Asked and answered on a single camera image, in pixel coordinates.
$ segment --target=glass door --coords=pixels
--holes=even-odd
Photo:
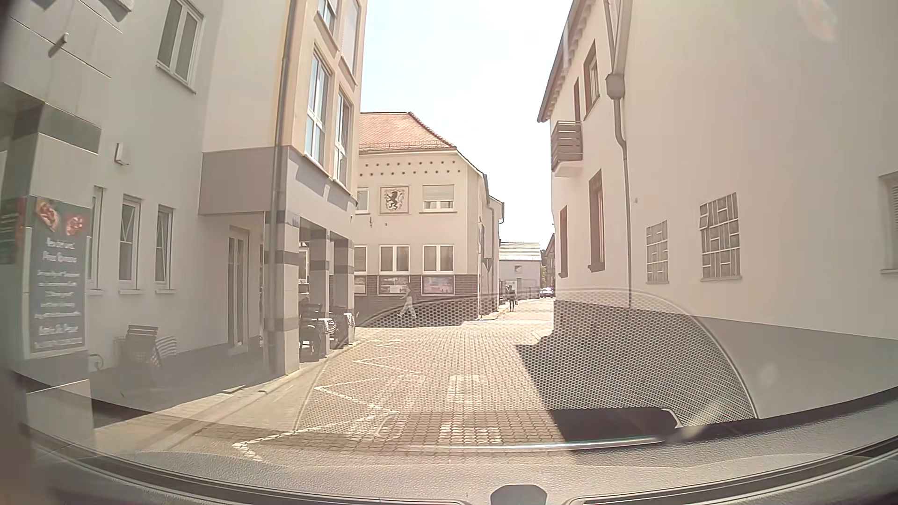
[[[238,230],[231,230],[227,251],[227,341],[231,353],[248,349],[246,335],[248,298],[248,256],[249,236]]]

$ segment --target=windshield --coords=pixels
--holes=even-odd
[[[35,447],[562,502],[898,436],[895,2],[4,18],[0,354]]]

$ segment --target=poster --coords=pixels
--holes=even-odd
[[[409,186],[381,188],[381,214],[408,214]]]
[[[91,210],[29,197],[29,351],[83,348],[87,234]]]
[[[405,287],[409,285],[408,275],[397,276],[380,276],[380,294],[381,295],[402,295],[405,293]]]
[[[451,275],[427,275],[421,278],[421,292],[425,295],[452,295],[455,277]]]
[[[355,293],[357,295],[364,295],[367,292],[367,282],[368,277],[365,275],[356,275],[356,290]]]

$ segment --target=wooden balcony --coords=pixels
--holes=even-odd
[[[558,121],[552,130],[552,173],[571,177],[583,167],[583,132],[580,121]]]

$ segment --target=gutter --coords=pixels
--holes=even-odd
[[[623,137],[623,113],[621,111],[626,85],[624,67],[627,64],[627,48],[629,45],[629,24],[633,12],[632,0],[621,0],[621,15],[618,20],[617,40],[614,38],[611,4],[603,0],[605,7],[605,28],[608,31],[608,49],[611,52],[612,71],[605,77],[605,89],[608,97],[614,101],[614,137],[621,146],[623,161],[624,193],[627,198],[627,307],[633,308],[633,221],[629,201],[629,163],[627,156],[627,140]]]
[[[271,356],[269,355],[269,348],[271,347],[271,343],[274,341],[274,338],[277,334],[277,325],[275,321],[277,320],[277,304],[275,300],[277,300],[278,291],[281,296],[284,293],[284,276],[278,276],[277,274],[277,261],[275,252],[282,249],[278,247],[284,241],[283,235],[283,227],[279,225],[277,222],[278,215],[281,209],[286,209],[286,180],[284,177],[284,149],[283,149],[283,141],[284,141],[284,126],[286,124],[287,119],[287,110],[286,110],[286,93],[287,93],[287,84],[290,81],[290,62],[293,56],[293,41],[295,37],[295,24],[296,24],[296,12],[298,10],[299,2],[297,0],[290,0],[290,4],[288,6],[287,18],[286,18],[286,33],[284,36],[284,53],[281,57],[281,76],[280,76],[280,89],[277,91],[277,120],[275,124],[275,138],[274,138],[274,167],[271,171],[271,207],[269,209],[269,236],[268,236],[268,258],[266,258],[266,263],[269,267],[268,275],[266,276],[266,285],[268,286],[268,307],[266,310],[267,316],[265,318],[265,332],[266,339],[265,345],[262,346],[262,358],[263,361],[269,368],[269,371],[277,373],[275,369],[273,369],[273,363],[271,361]]]

